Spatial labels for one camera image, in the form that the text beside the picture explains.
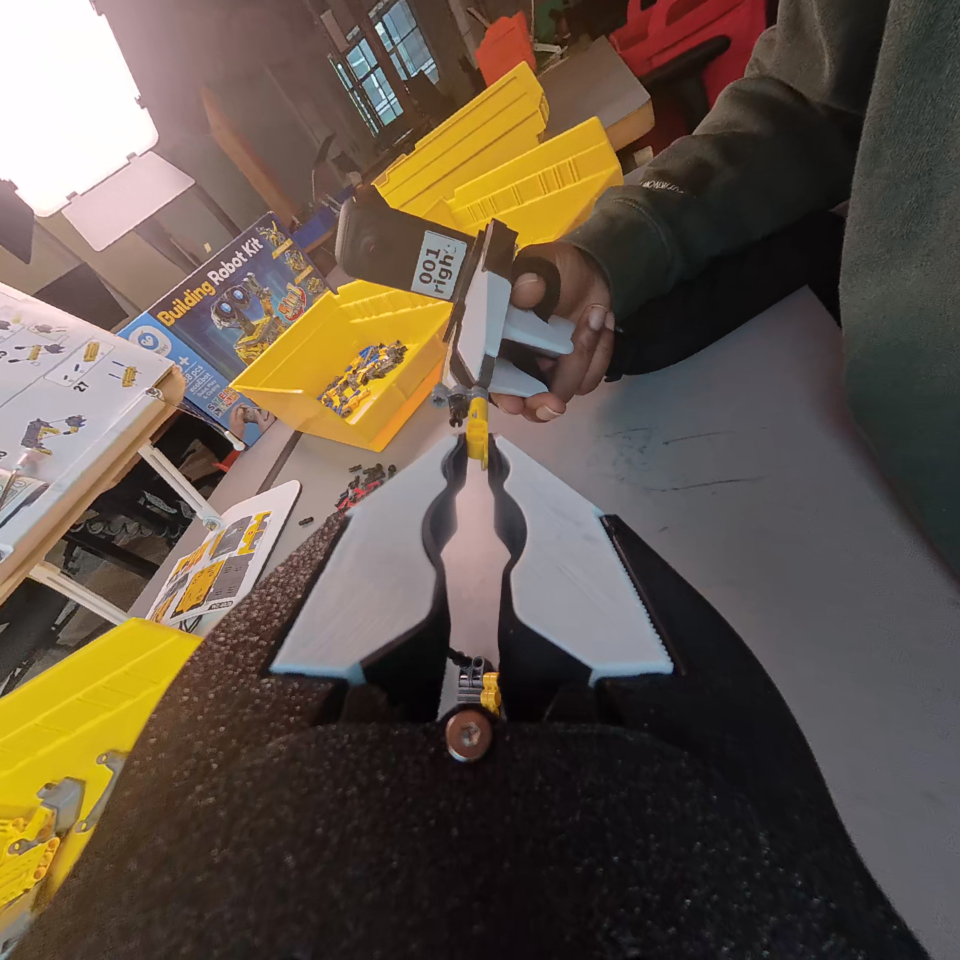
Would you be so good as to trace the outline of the pile of small lego pins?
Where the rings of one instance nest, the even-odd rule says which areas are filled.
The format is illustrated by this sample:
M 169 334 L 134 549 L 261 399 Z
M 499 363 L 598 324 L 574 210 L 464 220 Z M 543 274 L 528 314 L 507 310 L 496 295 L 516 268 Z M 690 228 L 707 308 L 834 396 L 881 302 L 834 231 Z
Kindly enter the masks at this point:
M 315 489 L 316 484 L 300 479 L 300 492 L 293 512 L 294 525 L 311 532 L 325 527 L 338 532 L 345 526 L 350 511 L 382 489 L 398 471 L 398 466 L 392 462 L 357 463 L 346 470 L 349 475 L 335 496 L 328 496 L 322 489 Z

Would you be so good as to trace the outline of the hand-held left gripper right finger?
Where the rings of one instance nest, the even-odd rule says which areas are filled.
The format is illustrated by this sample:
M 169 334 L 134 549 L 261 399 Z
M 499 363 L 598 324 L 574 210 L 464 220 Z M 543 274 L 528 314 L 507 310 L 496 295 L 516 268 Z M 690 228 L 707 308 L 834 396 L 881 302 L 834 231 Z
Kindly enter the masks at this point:
M 671 675 L 603 510 L 510 440 L 493 438 L 488 453 L 494 529 L 509 553 L 498 618 L 508 717 L 538 721 L 566 688 Z

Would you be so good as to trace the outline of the yellow plastic storage bin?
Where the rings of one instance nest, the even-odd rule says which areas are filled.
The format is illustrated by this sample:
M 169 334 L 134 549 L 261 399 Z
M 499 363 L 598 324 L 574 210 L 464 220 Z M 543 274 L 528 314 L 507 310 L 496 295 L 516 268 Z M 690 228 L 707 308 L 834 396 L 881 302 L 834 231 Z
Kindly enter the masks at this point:
M 520 247 L 556 241 L 623 173 L 597 117 L 542 141 L 548 118 L 546 93 L 521 63 L 373 183 L 391 207 L 466 234 L 496 219 Z
M 1 818 L 41 804 L 38 791 L 84 781 L 78 822 L 50 869 L 2 913 L 38 913 L 88 846 L 149 717 L 201 645 L 193 633 L 131 618 L 1 701 Z
M 364 280 L 327 292 L 231 383 L 245 399 L 304 434 L 381 452 L 439 382 L 452 306 Z M 404 359 L 361 391 L 348 416 L 322 402 L 363 349 L 399 343 Z

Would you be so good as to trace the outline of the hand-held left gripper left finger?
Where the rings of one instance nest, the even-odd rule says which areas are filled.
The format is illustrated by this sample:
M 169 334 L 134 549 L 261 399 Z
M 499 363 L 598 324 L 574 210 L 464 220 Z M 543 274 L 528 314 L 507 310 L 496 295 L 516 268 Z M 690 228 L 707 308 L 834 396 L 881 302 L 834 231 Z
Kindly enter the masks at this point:
M 351 508 L 270 673 L 377 688 L 403 718 L 433 722 L 450 648 L 442 552 L 463 486 L 464 437 L 449 435 Z

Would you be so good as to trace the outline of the lego instruction booklet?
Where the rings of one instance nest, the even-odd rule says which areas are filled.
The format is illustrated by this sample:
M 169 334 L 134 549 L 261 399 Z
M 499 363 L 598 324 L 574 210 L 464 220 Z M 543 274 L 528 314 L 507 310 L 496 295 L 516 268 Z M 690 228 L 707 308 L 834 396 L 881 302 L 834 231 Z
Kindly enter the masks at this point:
M 1 290 L 2 562 L 42 530 L 160 412 L 162 354 L 29 294 Z

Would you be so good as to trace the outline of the grey topped side table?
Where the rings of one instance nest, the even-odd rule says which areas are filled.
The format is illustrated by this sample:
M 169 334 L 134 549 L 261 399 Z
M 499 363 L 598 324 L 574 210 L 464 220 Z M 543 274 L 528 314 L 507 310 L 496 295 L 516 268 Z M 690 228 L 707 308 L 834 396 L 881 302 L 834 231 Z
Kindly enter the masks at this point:
M 541 73 L 538 81 L 548 106 L 543 142 L 593 117 L 617 151 L 654 129 L 651 95 L 606 36 L 577 47 Z

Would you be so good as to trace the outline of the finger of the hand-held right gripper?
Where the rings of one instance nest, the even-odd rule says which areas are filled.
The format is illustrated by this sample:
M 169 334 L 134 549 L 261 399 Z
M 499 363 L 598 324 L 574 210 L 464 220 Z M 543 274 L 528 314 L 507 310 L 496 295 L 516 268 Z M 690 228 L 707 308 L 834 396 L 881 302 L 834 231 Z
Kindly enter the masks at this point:
M 444 361 L 444 387 L 491 388 L 511 293 L 509 279 L 489 270 L 474 271 Z

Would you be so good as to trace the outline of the pile of grey blue lego parts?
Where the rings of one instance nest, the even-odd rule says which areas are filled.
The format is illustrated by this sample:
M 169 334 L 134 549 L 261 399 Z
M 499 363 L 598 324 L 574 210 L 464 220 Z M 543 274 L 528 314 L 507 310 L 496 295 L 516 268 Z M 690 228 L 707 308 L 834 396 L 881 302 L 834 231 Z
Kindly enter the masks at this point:
M 408 350 L 400 340 L 363 347 L 317 396 L 318 402 L 339 418 L 349 419 L 370 399 L 373 386 L 402 366 Z

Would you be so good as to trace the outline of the small yellow lego piece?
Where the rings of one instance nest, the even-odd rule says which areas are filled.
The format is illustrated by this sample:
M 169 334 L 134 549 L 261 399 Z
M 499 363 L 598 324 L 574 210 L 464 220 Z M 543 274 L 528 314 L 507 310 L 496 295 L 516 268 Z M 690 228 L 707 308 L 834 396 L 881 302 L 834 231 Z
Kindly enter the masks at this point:
M 477 463 L 483 472 L 486 472 L 489 467 L 489 406 L 486 391 L 473 390 L 467 406 L 463 431 L 467 458 Z

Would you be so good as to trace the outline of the paned window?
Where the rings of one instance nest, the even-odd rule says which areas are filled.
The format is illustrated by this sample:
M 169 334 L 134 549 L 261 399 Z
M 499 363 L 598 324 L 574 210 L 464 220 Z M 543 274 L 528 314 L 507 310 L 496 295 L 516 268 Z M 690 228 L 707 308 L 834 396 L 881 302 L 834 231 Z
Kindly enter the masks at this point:
M 344 91 L 376 139 L 401 135 L 422 121 L 410 83 L 438 87 L 437 58 L 410 1 L 326 2 L 330 54 Z

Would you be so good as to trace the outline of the person's right forearm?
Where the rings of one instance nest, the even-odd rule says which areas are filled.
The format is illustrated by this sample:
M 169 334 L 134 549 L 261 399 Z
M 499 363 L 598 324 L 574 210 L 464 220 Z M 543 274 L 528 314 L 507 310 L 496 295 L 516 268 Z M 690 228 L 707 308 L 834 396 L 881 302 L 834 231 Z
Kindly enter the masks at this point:
M 850 198 L 887 1 L 783 1 L 694 132 L 611 188 L 566 241 L 618 320 L 716 258 Z

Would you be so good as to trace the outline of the orange plastic bin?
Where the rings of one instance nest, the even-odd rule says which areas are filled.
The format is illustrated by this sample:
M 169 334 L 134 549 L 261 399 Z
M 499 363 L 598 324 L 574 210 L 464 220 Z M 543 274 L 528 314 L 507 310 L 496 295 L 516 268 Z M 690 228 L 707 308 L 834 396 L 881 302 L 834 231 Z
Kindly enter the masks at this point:
M 537 60 L 526 15 L 519 11 L 492 21 L 474 52 L 486 86 L 491 87 L 519 65 L 537 72 Z

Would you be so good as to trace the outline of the yellow lego beam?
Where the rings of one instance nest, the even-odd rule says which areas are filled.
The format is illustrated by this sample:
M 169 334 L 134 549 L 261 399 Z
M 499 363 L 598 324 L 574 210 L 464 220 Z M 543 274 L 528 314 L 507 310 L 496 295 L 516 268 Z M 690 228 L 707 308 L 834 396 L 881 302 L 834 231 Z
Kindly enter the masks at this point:
M 57 814 L 43 804 L 1 818 L 1 906 L 40 883 L 62 845 Z

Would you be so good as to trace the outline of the bright studio light panel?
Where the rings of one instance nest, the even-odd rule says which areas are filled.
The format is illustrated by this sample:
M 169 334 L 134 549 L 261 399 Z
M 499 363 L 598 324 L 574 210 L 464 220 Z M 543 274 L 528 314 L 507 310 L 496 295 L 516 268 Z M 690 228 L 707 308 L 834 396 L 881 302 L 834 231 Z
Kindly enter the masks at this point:
M 29 264 L 59 212 L 96 252 L 141 226 L 196 184 L 158 143 L 93 2 L 1 3 L 2 249 Z

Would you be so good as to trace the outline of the colourful lego set box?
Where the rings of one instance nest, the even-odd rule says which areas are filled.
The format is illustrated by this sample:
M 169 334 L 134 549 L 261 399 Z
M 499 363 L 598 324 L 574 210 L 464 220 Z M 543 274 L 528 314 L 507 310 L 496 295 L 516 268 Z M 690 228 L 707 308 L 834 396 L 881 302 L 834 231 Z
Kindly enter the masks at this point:
M 172 360 L 186 382 L 181 409 L 245 450 L 274 417 L 235 390 L 234 380 L 328 290 L 270 211 L 116 334 Z

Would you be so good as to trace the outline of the lego sticker sheet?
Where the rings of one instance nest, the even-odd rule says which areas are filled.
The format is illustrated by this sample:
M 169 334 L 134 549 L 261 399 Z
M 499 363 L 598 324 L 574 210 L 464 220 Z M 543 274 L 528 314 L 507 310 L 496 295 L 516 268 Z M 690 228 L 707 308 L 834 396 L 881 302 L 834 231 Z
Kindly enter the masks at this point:
M 255 572 L 273 513 L 258 510 L 212 532 L 176 563 L 146 618 L 174 626 L 233 606 L 247 575 Z

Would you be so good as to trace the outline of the grey lego connector piece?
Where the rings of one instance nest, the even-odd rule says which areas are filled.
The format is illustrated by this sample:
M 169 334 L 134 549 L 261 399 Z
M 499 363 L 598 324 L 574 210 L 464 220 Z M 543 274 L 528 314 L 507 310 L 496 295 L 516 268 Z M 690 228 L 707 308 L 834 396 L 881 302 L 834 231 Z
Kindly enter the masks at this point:
M 440 382 L 431 391 L 430 400 L 438 410 L 446 411 L 448 423 L 454 429 L 466 429 L 471 418 L 484 423 L 489 419 L 490 396 L 482 388 L 460 384 L 450 387 Z

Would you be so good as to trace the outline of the yellow grey lego subassembly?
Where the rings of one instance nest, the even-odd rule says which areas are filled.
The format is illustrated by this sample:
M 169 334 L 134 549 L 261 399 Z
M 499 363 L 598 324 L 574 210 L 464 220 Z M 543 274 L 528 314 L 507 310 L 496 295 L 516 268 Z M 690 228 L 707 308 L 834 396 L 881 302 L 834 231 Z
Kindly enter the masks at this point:
M 502 694 L 498 671 L 482 655 L 469 655 L 449 649 L 440 693 L 438 715 L 461 710 L 483 710 L 499 718 Z

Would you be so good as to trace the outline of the red plastic canister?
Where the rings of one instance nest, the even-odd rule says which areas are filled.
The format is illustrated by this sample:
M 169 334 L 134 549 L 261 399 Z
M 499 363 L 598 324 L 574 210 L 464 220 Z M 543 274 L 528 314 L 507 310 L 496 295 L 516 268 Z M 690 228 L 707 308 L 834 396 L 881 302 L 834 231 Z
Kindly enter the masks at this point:
M 630 1 L 625 23 L 608 40 L 636 76 L 694 47 L 726 39 L 721 72 L 737 78 L 759 36 L 777 18 L 777 1 Z

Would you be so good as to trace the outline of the person's right hand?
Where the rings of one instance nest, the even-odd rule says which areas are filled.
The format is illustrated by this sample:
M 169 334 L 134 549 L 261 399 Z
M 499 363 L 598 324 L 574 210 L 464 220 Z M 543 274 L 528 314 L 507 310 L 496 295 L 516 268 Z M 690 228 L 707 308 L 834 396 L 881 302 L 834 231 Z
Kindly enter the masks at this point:
M 612 295 L 603 270 L 594 259 L 566 242 L 527 246 L 522 258 L 542 258 L 554 264 L 559 275 L 559 297 L 554 313 L 574 323 L 572 352 L 556 358 L 530 354 L 519 357 L 538 368 L 544 388 L 522 398 L 492 393 L 490 401 L 504 414 L 522 417 L 533 424 L 547 424 L 564 414 L 569 403 L 592 393 L 606 377 L 615 347 L 616 319 Z

